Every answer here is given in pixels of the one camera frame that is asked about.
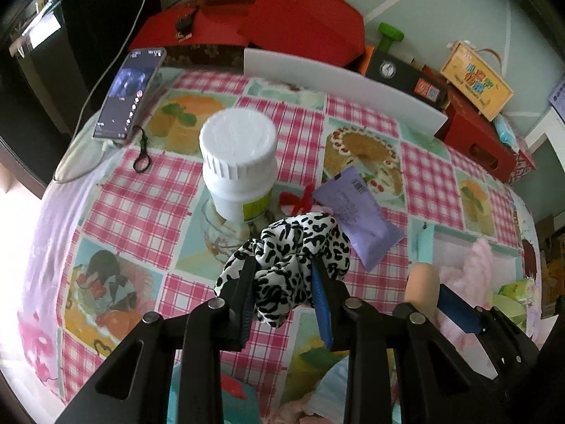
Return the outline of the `white plastic jar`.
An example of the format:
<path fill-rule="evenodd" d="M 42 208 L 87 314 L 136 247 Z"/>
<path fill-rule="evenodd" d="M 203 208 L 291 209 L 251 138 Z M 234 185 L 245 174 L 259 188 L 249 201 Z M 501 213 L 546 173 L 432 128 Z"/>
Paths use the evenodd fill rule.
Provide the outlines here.
<path fill-rule="evenodd" d="M 214 113 L 199 133 L 202 175 L 216 212 L 228 221 L 250 222 L 270 205 L 278 176 L 277 128 L 251 108 Z"/>

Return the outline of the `blue wet wipes pack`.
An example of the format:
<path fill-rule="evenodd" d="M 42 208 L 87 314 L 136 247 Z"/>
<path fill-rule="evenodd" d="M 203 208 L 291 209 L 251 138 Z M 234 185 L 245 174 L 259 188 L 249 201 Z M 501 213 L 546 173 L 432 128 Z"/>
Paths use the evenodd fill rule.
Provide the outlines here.
<path fill-rule="evenodd" d="M 492 122 L 500 142 L 509 147 L 512 151 L 517 152 L 519 149 L 517 137 L 507 118 L 499 114 Z"/>

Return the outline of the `leopard print scrunchie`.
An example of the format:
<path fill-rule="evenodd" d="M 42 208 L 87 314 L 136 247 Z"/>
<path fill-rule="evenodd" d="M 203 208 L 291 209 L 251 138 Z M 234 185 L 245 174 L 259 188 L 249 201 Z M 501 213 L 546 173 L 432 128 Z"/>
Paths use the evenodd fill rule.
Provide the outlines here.
<path fill-rule="evenodd" d="M 228 258 L 214 285 L 214 294 L 239 279 L 246 258 L 258 263 L 255 312 L 260 322 L 279 328 L 300 305 L 314 305 L 312 259 L 320 258 L 327 274 L 340 281 L 351 265 L 351 242 L 336 219 L 326 212 L 282 218 L 244 242 Z"/>

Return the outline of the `white foam board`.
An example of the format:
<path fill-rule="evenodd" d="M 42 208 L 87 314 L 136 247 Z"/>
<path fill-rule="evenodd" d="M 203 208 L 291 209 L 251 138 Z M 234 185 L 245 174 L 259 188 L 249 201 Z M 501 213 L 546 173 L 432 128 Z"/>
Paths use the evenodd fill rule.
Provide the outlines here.
<path fill-rule="evenodd" d="M 431 136 L 447 122 L 444 113 L 404 92 L 317 60 L 247 48 L 243 55 L 243 73 L 355 102 Z"/>

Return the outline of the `black cabinet with screen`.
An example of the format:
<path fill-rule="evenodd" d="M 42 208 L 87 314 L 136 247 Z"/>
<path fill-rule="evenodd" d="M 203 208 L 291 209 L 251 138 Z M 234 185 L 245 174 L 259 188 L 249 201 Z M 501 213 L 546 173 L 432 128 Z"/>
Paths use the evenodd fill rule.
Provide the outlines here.
<path fill-rule="evenodd" d="M 160 0 L 1 0 L 1 165 L 41 197 Z"/>

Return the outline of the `black box with gauge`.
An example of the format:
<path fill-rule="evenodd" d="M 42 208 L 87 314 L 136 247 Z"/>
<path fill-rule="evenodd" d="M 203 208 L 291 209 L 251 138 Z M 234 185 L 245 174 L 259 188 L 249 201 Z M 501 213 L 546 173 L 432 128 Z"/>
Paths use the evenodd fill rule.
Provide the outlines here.
<path fill-rule="evenodd" d="M 365 54 L 358 64 L 358 72 L 437 110 L 443 110 L 445 107 L 447 88 L 444 84 L 393 55 L 377 51 L 374 46 L 365 47 Z"/>

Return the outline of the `purple snack packet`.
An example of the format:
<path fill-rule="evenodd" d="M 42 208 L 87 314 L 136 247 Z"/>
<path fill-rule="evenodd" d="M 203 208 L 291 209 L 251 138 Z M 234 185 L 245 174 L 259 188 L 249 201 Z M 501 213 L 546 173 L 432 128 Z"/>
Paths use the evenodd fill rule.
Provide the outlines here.
<path fill-rule="evenodd" d="M 332 210 L 367 272 L 373 271 L 390 248 L 404 238 L 404 233 L 381 212 L 354 166 L 327 180 L 312 196 Z"/>

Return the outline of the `patterned tablecloth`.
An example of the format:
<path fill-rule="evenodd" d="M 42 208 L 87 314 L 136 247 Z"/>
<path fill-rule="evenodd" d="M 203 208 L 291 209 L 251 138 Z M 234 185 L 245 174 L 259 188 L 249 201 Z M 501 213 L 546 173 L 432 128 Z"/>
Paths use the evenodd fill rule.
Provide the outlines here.
<path fill-rule="evenodd" d="M 279 134 L 271 198 L 242 224 L 214 211 L 198 147 L 204 121 L 231 106 L 261 111 Z M 533 218 L 512 189 L 441 141 L 332 95 L 204 71 L 181 75 L 158 97 L 144 131 L 153 160 L 147 171 L 134 170 L 138 147 L 105 147 L 85 130 L 43 195 L 10 309 L 15 347 L 3 366 L 36 421 L 55 420 L 144 312 L 173 316 L 204 301 L 242 242 L 351 164 L 404 234 L 374 270 L 352 260 L 346 281 L 354 295 L 389 312 L 413 261 L 433 258 L 442 280 L 462 287 L 467 262 L 490 250 L 487 301 L 526 279 L 522 327 L 538 335 Z"/>

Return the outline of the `pink white fluffy towel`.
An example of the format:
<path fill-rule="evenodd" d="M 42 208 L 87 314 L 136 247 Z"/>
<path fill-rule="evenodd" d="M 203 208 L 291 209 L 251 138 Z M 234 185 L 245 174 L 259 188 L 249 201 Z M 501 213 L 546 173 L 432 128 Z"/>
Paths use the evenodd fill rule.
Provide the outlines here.
<path fill-rule="evenodd" d="M 471 246 L 462 268 L 440 267 L 440 282 L 469 305 L 490 309 L 493 295 L 491 289 L 493 266 L 494 257 L 491 247 L 484 238 L 479 238 Z M 489 379 L 497 375 L 486 352 L 473 334 L 464 333 L 440 310 L 436 311 L 435 324 L 473 370 Z"/>

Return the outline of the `green dumbbell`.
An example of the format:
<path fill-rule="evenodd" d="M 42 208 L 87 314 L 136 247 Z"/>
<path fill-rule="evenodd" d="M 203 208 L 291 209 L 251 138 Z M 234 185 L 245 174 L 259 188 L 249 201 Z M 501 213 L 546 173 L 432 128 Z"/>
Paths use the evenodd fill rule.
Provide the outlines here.
<path fill-rule="evenodd" d="M 376 47 L 377 51 L 387 53 L 394 43 L 399 43 L 404 39 L 404 32 L 388 23 L 381 22 L 377 30 L 381 35 L 380 42 Z"/>

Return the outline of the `red patterned storage box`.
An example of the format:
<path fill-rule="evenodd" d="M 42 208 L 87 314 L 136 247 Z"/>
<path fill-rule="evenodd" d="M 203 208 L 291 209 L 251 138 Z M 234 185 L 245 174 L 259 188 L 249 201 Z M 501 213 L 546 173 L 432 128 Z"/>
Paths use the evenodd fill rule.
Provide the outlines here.
<path fill-rule="evenodd" d="M 512 185 L 525 175 L 536 169 L 534 157 L 526 142 L 522 138 L 517 139 L 517 146 L 512 150 L 515 159 L 514 169 L 510 173 L 509 184 Z"/>

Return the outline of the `beige sponge puff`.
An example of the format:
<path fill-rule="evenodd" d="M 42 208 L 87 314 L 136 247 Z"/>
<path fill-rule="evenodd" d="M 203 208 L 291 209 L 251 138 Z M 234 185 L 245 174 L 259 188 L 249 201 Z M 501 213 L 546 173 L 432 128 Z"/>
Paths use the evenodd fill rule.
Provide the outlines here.
<path fill-rule="evenodd" d="M 433 320 L 440 294 L 439 271 L 425 262 L 414 263 L 409 271 L 404 301 L 412 304 L 427 319 Z"/>

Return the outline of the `smartphone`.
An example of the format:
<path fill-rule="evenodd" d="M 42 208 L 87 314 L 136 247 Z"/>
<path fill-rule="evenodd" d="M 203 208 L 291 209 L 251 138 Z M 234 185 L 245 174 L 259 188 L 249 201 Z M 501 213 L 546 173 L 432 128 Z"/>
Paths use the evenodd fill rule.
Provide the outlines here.
<path fill-rule="evenodd" d="M 102 104 L 92 135 L 95 140 L 124 143 L 130 139 L 166 55 L 165 48 L 137 49 L 127 54 Z"/>

